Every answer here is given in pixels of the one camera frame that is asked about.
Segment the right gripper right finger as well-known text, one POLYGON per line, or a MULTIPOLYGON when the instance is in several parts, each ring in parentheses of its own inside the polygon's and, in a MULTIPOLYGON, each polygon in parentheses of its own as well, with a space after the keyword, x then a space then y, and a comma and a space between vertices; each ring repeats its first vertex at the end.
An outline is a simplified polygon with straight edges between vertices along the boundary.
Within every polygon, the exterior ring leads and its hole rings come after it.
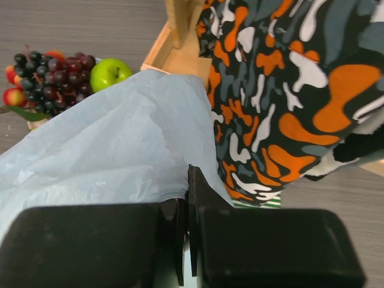
POLYGON ((188 170, 191 273, 199 287, 364 287, 342 220, 324 209, 234 208, 188 170))

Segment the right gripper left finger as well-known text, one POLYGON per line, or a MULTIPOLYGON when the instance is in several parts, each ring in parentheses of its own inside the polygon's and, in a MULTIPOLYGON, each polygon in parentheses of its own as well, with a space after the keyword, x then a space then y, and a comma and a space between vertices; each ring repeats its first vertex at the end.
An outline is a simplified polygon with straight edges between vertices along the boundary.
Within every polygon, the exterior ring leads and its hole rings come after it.
POLYGON ((179 287, 185 202, 29 208, 1 244, 2 287, 179 287))

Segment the light blue plastic bag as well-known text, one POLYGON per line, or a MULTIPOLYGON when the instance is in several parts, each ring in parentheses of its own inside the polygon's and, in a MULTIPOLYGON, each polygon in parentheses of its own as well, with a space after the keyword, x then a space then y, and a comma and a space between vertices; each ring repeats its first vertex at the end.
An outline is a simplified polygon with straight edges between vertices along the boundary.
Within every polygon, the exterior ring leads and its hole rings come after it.
POLYGON ((199 77, 143 70, 91 95, 1 155, 1 234, 37 206, 183 198, 188 168, 228 195, 199 77))

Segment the purple red grape bunch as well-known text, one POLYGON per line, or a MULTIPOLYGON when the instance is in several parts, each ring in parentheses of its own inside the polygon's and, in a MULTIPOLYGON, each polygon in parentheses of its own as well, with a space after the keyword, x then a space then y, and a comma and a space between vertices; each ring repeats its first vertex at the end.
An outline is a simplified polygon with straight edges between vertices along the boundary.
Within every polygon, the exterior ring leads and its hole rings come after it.
POLYGON ((43 88, 47 110, 62 112, 93 94, 91 70, 96 65, 93 56, 79 52, 65 57, 60 51, 52 50, 44 55, 44 60, 48 68, 43 88))

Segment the red lychee bunch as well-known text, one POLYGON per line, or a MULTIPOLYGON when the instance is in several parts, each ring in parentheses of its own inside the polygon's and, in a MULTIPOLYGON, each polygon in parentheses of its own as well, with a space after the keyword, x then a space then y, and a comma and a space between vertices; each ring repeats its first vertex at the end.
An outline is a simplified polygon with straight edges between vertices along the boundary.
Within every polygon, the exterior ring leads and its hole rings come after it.
POLYGON ((5 76, 12 87, 7 88, 3 93, 3 102, 7 106, 17 106, 24 108, 31 100, 28 100, 24 95, 24 89, 21 86, 21 80, 24 78, 31 78, 35 81, 34 72, 32 68, 38 68, 39 66, 47 66, 47 63, 51 59, 58 59, 61 62, 65 61, 64 54, 59 50, 50 50, 46 53, 40 53, 39 51, 31 51, 29 53, 30 61, 29 65, 27 57, 18 53, 14 56, 14 64, 5 68, 5 76))

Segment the dark blue grape bunch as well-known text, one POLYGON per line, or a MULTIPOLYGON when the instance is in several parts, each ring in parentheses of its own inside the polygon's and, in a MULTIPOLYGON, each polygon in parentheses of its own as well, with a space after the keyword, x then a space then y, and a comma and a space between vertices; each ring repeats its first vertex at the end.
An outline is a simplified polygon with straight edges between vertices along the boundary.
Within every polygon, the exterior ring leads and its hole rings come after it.
POLYGON ((57 59, 35 50, 17 53, 14 55, 14 69, 20 77, 19 85, 26 99, 33 104, 35 112, 47 113, 54 117, 60 108, 56 104, 59 90, 49 68, 51 60, 57 59))

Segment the green striped folded cloth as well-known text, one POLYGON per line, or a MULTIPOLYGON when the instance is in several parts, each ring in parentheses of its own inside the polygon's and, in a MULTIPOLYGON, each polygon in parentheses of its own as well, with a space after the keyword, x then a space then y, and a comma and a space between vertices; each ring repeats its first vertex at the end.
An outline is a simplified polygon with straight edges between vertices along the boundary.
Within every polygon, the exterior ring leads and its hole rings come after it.
POLYGON ((273 198, 263 203, 253 203, 246 200, 232 199, 234 207, 237 208, 260 208, 260 209, 280 209, 281 208, 281 192, 275 193, 273 198))

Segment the round fruit plate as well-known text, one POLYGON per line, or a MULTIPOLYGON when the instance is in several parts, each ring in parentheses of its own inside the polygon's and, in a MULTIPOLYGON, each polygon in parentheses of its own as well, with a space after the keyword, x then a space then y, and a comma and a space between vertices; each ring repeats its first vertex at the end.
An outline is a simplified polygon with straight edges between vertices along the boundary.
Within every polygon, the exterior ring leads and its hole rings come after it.
POLYGON ((28 125, 28 128, 30 131, 42 126, 44 123, 46 123, 49 119, 43 119, 43 120, 40 120, 40 121, 35 121, 35 122, 31 122, 31 121, 27 121, 27 125, 28 125))

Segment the green apple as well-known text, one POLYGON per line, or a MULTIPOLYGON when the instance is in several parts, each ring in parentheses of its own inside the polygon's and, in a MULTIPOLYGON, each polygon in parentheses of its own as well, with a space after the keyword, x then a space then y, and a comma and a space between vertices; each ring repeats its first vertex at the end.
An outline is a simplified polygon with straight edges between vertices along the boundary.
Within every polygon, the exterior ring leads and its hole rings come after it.
POLYGON ((93 93, 100 92, 133 75, 131 68, 116 58, 100 60, 91 70, 90 84, 93 93))

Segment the orange camouflage pants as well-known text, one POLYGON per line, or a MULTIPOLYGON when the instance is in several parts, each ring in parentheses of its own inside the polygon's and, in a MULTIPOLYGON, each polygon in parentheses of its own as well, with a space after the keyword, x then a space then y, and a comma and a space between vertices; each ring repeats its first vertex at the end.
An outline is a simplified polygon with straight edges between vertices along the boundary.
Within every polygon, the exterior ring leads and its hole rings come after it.
POLYGON ((206 1, 196 34, 231 200, 304 178, 383 97, 382 1, 206 1))

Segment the wooden clothes rack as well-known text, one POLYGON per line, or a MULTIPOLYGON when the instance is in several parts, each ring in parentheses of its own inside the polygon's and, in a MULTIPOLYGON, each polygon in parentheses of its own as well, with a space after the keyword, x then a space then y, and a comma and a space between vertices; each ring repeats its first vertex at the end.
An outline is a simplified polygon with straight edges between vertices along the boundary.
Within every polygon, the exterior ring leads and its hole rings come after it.
POLYGON ((195 25, 204 1, 166 1, 167 22, 141 65, 171 74, 192 74, 208 82, 212 59, 199 57, 195 25))

